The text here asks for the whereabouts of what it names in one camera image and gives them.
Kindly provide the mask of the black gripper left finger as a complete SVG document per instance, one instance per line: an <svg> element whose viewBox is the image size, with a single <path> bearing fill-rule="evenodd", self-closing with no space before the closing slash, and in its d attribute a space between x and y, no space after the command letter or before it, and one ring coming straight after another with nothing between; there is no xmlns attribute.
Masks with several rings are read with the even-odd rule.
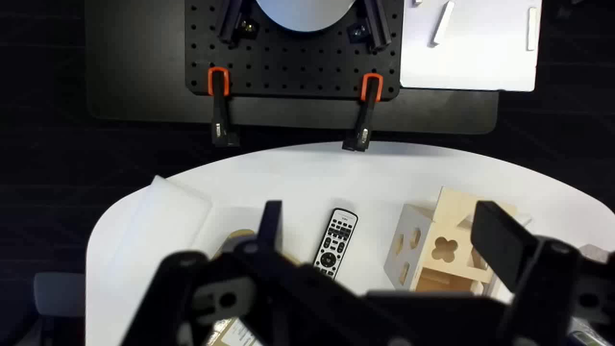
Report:
<svg viewBox="0 0 615 346"><path fill-rule="evenodd" d="M282 202L267 200L257 227L257 244L265 252L282 248Z"/></svg>

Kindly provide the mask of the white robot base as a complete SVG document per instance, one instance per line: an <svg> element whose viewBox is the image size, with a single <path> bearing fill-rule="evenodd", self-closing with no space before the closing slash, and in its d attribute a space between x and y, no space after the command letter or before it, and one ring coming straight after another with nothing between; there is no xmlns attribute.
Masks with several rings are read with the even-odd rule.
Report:
<svg viewBox="0 0 615 346"><path fill-rule="evenodd" d="M355 0L256 0L279 27L294 33L317 33L338 23Z"/></svg>

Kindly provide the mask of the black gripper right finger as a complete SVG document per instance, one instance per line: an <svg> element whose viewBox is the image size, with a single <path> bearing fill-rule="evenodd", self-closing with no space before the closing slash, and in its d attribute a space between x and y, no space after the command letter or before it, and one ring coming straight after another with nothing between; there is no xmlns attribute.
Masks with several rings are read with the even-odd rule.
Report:
<svg viewBox="0 0 615 346"><path fill-rule="evenodd" d="M525 293L532 287L542 241L496 202L477 202L471 244L507 291Z"/></svg>

